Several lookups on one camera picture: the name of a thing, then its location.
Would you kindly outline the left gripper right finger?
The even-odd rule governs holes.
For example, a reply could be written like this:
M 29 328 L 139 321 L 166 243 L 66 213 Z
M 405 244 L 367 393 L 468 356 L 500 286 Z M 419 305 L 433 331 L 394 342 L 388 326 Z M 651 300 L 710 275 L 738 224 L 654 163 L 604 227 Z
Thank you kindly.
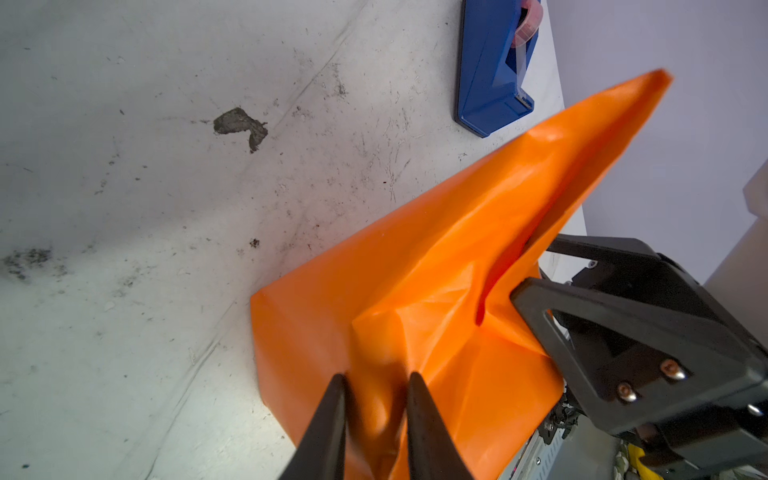
M 473 479 L 418 372 L 409 377 L 406 416 L 411 480 Z

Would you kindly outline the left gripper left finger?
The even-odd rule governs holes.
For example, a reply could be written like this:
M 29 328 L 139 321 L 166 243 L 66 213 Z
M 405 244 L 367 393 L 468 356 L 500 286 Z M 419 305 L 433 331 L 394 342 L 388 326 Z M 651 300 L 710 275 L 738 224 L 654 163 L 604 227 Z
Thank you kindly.
M 341 480 L 346 450 L 345 376 L 335 374 L 280 480 Z

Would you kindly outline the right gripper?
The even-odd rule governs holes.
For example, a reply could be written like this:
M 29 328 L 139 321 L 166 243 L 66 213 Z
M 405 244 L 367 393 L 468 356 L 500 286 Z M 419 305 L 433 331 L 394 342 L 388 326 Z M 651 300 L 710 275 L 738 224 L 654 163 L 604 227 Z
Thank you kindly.
M 766 461 L 767 353 L 699 283 L 635 238 L 559 234 L 547 252 L 588 264 L 510 301 L 597 427 L 670 479 Z

